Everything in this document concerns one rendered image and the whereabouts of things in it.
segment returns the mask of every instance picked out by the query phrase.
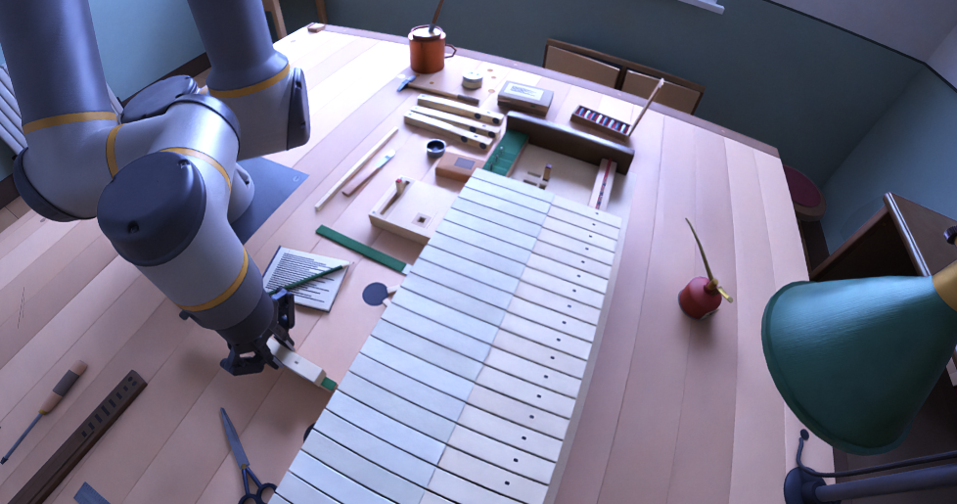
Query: screwdriver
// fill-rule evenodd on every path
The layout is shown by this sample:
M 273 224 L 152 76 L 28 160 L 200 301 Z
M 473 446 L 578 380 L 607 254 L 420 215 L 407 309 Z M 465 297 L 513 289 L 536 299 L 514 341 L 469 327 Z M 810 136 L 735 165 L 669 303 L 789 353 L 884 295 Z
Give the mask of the screwdriver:
M 77 360 L 73 362 L 73 365 L 69 367 L 69 369 L 67 370 L 67 373 L 63 375 L 63 378 L 60 379 L 60 381 L 57 383 L 55 387 L 53 387 L 53 391 L 50 392 L 49 396 L 47 396 L 46 401 L 44 401 L 43 404 L 40 405 L 40 414 L 36 415 L 36 418 L 34 418 L 33 422 L 30 423 L 30 427 L 26 428 L 26 431 L 23 432 L 23 435 L 20 435 L 20 438 L 18 438 L 17 441 L 14 442 L 13 447 L 10 448 L 10 451 L 7 452 L 7 455 L 3 456 L 3 458 L 0 459 L 0 465 L 3 465 L 4 463 L 7 462 L 8 459 L 10 459 L 10 454 L 14 453 L 14 450 L 17 449 L 17 446 L 19 446 L 20 443 L 23 442 L 23 438 L 26 437 L 26 434 L 30 433 L 30 430 L 33 429 L 33 426 L 35 426 L 36 423 L 40 421 L 40 417 L 42 417 L 44 414 L 49 414 L 50 411 L 52 411 L 54 407 L 56 407 L 57 404 L 60 403 L 60 400 L 63 399 L 65 395 L 67 395 L 67 392 L 69 391 L 69 389 L 73 387 L 73 383 L 75 383 L 76 380 L 79 379 L 80 375 L 83 375 L 84 371 L 86 371 L 85 362 L 83 362 L 82 360 Z

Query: lamp base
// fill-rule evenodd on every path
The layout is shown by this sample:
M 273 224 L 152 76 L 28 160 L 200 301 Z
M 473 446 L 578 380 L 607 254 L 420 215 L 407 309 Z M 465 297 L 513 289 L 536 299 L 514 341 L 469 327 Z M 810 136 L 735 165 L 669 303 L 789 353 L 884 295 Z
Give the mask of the lamp base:
M 788 476 L 784 478 L 784 502 L 785 504 L 840 504 L 841 501 L 826 503 L 818 500 L 814 490 L 825 485 L 824 479 L 812 476 L 801 469 L 791 469 Z

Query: wooden floor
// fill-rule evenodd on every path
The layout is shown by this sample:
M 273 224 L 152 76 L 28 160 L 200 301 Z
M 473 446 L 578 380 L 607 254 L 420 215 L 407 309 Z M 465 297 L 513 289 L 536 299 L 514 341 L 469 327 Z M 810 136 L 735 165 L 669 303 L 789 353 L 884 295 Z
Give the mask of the wooden floor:
M 372 282 L 398 284 L 401 275 L 314 231 L 326 224 L 412 262 L 422 247 L 374 228 L 368 211 L 399 175 L 435 182 L 434 163 L 423 154 L 429 134 L 402 122 L 416 94 L 395 92 L 408 47 L 351 33 L 359 32 L 300 30 L 277 43 L 305 72 L 312 137 L 270 158 L 309 177 L 246 244 L 261 270 L 280 245 L 356 263 L 332 312 L 297 307 L 292 330 L 299 354 L 337 381 L 382 313 L 360 301 L 361 291 Z M 445 77 L 429 79 L 451 88 L 469 69 L 486 74 L 479 93 L 490 109 L 494 91 L 512 80 L 554 91 L 547 118 L 562 124 L 582 104 L 617 118 L 637 110 L 623 93 L 475 53 L 447 60 Z M 558 502 L 783 502 L 800 424 L 767 372 L 760 318 L 778 288 L 807 273 L 782 166 L 767 146 L 656 109 L 630 141 L 636 184 L 622 265 Z M 388 147 L 398 154 L 383 172 L 316 213 L 313 204 L 394 126 L 399 133 Z M 735 298 L 706 322 L 685 317 L 676 303 L 684 284 L 705 273 L 686 217 Z M 148 387 L 48 502 L 73 502 L 89 482 L 113 504 L 234 504 L 241 481 L 219 407 L 259 478 L 279 481 L 330 395 L 286 371 L 228 375 L 218 365 L 225 342 L 177 314 L 117 257 L 95 221 L 61 224 L 26 212 L 0 232 L 0 449 L 16 440 L 74 360 L 89 364 L 0 467 L 0 502 L 130 369 Z M 818 470 L 832 468 L 830 448 L 815 437 L 805 458 Z

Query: paper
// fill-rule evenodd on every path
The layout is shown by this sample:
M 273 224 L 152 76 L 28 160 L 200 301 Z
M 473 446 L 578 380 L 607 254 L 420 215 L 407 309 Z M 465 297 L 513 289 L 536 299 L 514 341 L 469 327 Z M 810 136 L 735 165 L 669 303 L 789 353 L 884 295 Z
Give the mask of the paper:
M 272 291 L 339 265 L 347 267 L 349 262 L 279 247 L 269 267 L 266 268 L 262 283 L 266 291 Z M 344 268 L 290 289 L 290 292 L 296 296 L 296 304 L 329 311 L 339 293 L 339 287 L 342 286 L 347 270 Z

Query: glue pot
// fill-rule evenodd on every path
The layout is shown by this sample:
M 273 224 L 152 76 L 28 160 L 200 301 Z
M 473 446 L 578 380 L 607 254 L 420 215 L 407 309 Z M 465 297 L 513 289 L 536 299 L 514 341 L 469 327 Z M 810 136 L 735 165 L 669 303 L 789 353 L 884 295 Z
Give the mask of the glue pot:
M 412 71 L 417 74 L 432 74 L 445 68 L 445 59 L 455 55 L 455 47 L 448 45 L 452 53 L 445 54 L 445 31 L 437 25 L 419 25 L 409 32 L 409 53 Z

